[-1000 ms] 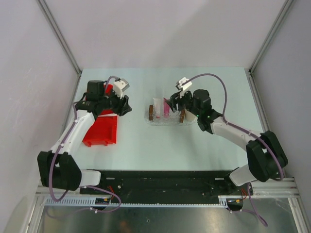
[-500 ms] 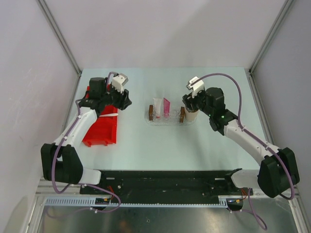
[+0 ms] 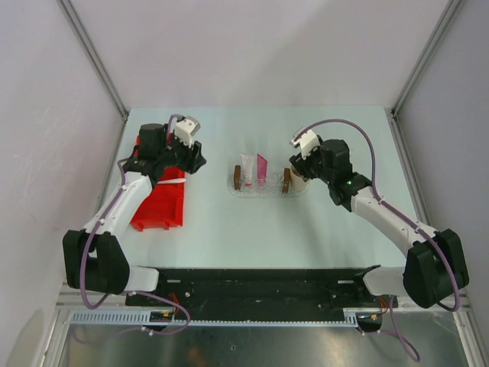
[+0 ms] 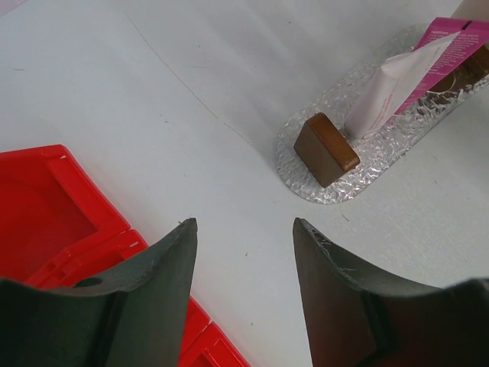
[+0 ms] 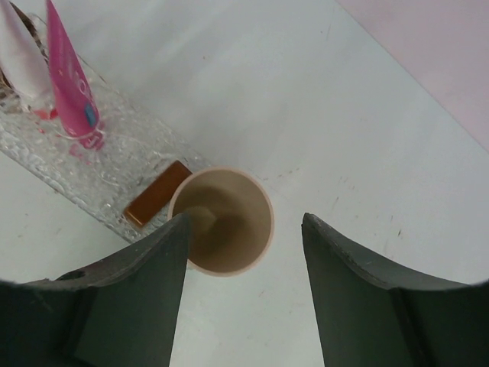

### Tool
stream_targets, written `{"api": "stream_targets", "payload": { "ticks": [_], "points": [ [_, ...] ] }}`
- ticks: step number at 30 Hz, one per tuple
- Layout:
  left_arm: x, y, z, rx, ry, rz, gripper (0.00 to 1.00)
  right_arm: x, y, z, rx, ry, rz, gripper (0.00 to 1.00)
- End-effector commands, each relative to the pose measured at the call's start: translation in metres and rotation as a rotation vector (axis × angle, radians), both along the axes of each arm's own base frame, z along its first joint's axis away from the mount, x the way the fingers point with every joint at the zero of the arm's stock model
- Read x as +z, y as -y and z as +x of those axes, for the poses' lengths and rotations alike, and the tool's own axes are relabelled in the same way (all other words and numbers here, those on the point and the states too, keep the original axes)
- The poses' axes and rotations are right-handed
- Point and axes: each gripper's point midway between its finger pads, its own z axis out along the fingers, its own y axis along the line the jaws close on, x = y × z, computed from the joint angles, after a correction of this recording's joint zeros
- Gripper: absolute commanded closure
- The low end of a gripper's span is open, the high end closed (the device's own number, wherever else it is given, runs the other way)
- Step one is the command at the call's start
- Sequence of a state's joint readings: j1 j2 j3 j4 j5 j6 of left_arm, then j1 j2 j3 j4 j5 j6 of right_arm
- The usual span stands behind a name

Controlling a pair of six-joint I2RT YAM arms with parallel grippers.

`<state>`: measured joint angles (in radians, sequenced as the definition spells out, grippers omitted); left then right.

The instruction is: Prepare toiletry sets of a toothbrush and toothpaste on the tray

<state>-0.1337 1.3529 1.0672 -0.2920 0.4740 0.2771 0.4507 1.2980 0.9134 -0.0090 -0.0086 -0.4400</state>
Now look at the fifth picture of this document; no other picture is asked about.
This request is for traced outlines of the white toothpaste tube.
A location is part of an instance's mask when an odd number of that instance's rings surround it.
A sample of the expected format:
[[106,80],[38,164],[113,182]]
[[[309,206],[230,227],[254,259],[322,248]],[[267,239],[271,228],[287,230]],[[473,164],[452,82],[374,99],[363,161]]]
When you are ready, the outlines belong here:
[[51,93],[45,59],[10,1],[1,1],[1,70],[12,88],[29,102]]

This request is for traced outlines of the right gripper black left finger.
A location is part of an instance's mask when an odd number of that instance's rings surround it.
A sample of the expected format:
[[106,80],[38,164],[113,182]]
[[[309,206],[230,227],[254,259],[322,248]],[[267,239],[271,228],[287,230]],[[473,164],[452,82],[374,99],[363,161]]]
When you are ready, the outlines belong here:
[[1,283],[3,366],[167,366],[189,254],[180,214],[50,281]]

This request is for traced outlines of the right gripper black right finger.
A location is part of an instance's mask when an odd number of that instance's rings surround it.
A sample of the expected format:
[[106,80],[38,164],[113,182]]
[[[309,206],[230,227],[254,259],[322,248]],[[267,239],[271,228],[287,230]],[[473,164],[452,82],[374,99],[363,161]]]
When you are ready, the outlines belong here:
[[415,271],[310,213],[302,238],[325,365],[488,364],[486,281]]

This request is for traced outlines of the beige plastic cup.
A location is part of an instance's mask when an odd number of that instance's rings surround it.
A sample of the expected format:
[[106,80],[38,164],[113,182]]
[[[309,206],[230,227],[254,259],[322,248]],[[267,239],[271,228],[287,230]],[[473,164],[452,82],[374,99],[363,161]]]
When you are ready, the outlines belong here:
[[244,273],[264,257],[274,236],[274,209],[251,175],[209,167],[186,178],[170,200],[167,218],[188,214],[188,265],[215,277]]

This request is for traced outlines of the pink toothpaste tube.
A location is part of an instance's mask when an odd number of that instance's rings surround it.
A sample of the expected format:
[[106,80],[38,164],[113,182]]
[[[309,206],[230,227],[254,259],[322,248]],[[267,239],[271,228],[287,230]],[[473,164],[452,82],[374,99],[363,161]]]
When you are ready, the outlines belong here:
[[58,117],[68,137],[85,149],[97,150],[104,138],[92,90],[53,2],[45,5],[48,69]]

